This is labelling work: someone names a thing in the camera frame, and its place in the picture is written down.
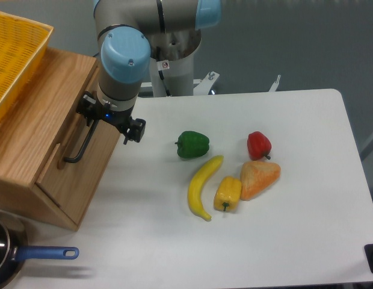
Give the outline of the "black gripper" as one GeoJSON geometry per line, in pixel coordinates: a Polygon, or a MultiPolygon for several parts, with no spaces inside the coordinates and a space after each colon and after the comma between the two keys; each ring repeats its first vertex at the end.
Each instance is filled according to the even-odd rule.
{"type": "Polygon", "coordinates": [[[133,119],[131,116],[133,108],[125,111],[112,109],[112,103],[99,101],[95,95],[85,91],[79,100],[76,112],[87,119],[87,125],[94,120],[102,120],[114,126],[119,133],[124,133],[123,144],[129,141],[139,143],[143,138],[146,128],[144,119],[133,119]]]}

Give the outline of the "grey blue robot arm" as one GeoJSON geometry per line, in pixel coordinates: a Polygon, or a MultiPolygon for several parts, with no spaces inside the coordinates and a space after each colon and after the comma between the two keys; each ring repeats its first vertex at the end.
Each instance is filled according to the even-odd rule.
{"type": "Polygon", "coordinates": [[[104,121],[140,141],[146,123],[131,113],[144,78],[150,76],[155,96],[191,95],[201,31],[220,22],[221,2],[95,1],[93,16],[99,76],[77,111],[91,128],[104,121]]]}

